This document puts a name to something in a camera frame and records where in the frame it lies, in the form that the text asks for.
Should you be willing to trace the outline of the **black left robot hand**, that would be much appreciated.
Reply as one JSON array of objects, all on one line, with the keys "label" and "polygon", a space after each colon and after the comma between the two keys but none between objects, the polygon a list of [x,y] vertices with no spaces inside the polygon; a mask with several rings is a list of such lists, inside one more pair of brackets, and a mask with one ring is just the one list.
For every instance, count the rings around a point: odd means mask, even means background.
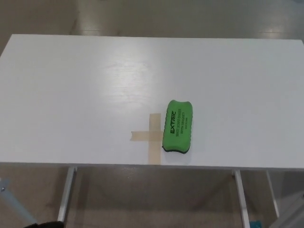
[{"label": "black left robot hand", "polygon": [[24,228],[64,228],[65,224],[62,221],[51,221],[51,222],[45,222],[45,223],[34,223],[29,226],[26,226]]}]

